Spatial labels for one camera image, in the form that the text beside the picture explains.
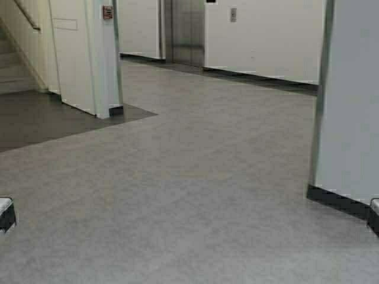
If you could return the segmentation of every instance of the elevator door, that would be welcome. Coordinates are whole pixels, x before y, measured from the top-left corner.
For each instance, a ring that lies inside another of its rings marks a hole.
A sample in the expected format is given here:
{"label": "elevator door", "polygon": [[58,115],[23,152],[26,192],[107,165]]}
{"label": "elevator door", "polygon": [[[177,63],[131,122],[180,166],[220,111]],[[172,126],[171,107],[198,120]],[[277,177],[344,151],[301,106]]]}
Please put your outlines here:
{"label": "elevator door", "polygon": [[204,0],[172,1],[172,51],[175,63],[204,66]]}

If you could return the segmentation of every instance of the fire alarm pull station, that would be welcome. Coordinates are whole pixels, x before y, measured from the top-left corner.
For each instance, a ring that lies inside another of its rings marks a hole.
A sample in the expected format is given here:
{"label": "fire alarm pull station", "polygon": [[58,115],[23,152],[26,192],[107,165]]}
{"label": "fire alarm pull station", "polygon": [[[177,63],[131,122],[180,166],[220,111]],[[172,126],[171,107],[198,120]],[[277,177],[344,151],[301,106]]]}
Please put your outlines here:
{"label": "fire alarm pull station", "polygon": [[114,13],[114,10],[113,10],[113,6],[106,6],[104,5],[102,7],[102,17],[104,20],[111,20],[113,19],[113,13]]}

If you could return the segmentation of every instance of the floor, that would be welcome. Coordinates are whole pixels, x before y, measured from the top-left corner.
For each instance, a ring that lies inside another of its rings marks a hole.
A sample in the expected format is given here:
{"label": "floor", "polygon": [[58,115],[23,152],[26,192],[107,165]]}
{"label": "floor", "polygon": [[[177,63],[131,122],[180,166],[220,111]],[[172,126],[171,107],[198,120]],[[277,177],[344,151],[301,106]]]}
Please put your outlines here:
{"label": "floor", "polygon": [[125,109],[125,116],[98,120],[62,104],[56,95],[35,91],[0,95],[0,152],[155,115],[131,105]]}
{"label": "floor", "polygon": [[304,197],[315,97],[123,62],[159,114],[0,153],[0,283],[378,283],[365,223]]}

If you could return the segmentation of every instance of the white door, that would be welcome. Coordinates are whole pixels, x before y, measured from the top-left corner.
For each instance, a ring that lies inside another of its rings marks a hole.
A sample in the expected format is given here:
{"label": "white door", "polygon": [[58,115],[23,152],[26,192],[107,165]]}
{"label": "white door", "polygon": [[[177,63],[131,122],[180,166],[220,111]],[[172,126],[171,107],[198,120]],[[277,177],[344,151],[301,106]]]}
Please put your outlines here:
{"label": "white door", "polygon": [[50,0],[62,101],[96,114],[85,0]]}

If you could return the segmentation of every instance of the elevator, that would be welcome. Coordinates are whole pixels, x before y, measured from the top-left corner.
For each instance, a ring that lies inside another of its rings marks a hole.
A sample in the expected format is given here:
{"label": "elevator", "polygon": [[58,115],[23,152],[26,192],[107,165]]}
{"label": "elevator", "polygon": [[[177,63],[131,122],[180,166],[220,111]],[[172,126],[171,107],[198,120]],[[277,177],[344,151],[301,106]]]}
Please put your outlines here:
{"label": "elevator", "polygon": [[172,59],[204,66],[204,0],[172,0]]}

